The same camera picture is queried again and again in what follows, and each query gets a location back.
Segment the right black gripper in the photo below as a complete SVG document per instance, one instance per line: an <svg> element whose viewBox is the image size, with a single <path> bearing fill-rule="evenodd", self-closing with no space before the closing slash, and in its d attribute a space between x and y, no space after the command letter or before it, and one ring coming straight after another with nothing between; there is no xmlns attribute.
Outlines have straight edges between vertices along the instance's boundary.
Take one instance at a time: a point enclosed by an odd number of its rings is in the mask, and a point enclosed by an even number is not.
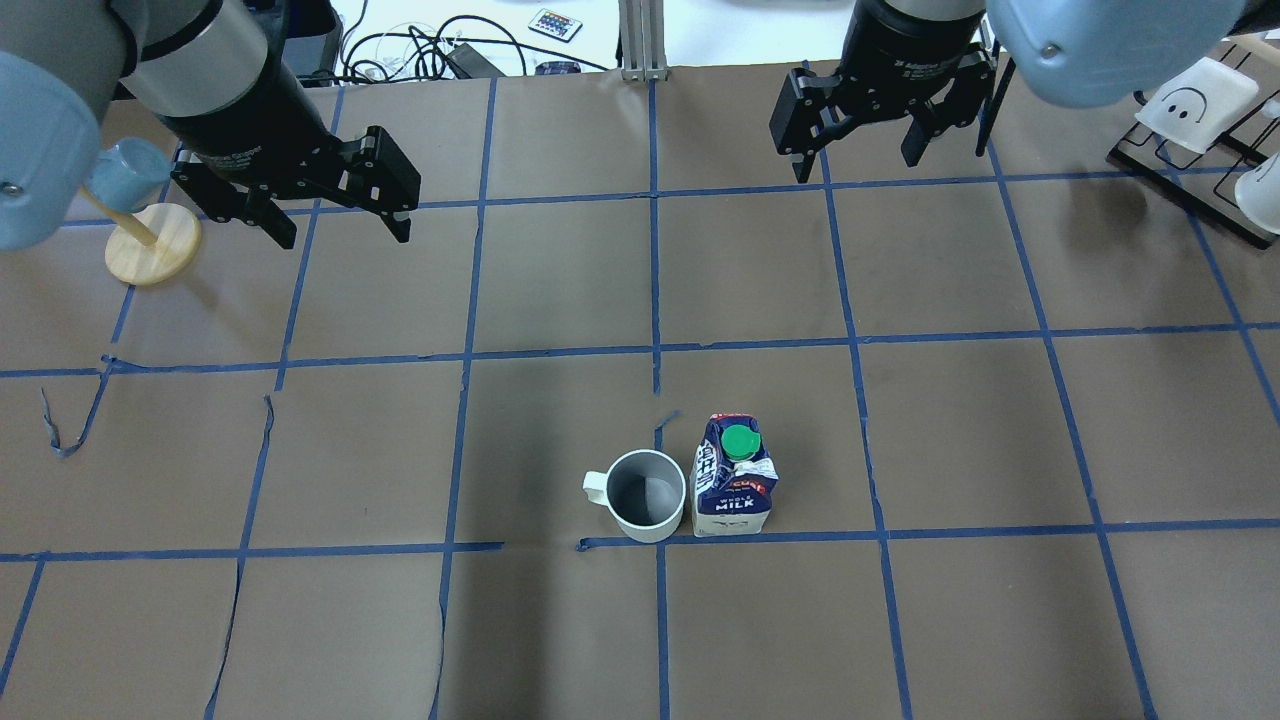
<svg viewBox="0 0 1280 720"><path fill-rule="evenodd" d="M838 73L792 68L771 113L771 140L795 181L806 183L818 152L859 127L863 105L915 101L900 146L908 167L947 129L987 127L997 61L973 41L984 13L984 1L855 1Z"/></svg>

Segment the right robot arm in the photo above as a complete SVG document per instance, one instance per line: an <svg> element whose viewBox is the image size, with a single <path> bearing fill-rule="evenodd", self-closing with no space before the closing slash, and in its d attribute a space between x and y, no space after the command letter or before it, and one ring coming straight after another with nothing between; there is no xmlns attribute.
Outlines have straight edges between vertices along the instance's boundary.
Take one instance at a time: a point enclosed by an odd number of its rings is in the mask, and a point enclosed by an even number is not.
<svg viewBox="0 0 1280 720"><path fill-rule="evenodd" d="M1276 27L1275 1L858 1L836 70L791 69L768 127L800 183L829 143L905 118L909 167L954 127L977 126L982 156L1015 74L1044 102L1102 108Z"/></svg>

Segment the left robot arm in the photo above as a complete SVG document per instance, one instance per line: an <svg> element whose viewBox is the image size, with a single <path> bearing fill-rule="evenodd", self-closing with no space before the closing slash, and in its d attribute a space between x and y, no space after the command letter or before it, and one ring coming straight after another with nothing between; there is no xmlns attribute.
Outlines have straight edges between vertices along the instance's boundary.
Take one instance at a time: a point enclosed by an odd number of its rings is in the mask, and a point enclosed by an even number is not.
<svg viewBox="0 0 1280 720"><path fill-rule="evenodd" d="M214 222L292 249L284 201L325 200L411 234L421 176L390 133L328 129L241 1L5 1L1 9L1 243L44 242L97 161L125 88L188 152L172 179Z"/></svg>

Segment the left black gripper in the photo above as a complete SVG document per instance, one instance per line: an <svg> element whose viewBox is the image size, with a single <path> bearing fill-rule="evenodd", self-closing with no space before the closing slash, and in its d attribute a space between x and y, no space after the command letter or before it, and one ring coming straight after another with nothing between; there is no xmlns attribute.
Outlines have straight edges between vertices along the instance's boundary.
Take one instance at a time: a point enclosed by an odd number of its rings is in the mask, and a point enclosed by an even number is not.
<svg viewBox="0 0 1280 720"><path fill-rule="evenodd" d="M380 126L356 140L337 138L283 60L266 61L228 106L166 117L165 127L201 160L177 161L172 178L216 223L242 222L292 250L297 225L274 192L357 208L378 217L396 242L410 241L422 182L413 163Z"/></svg>

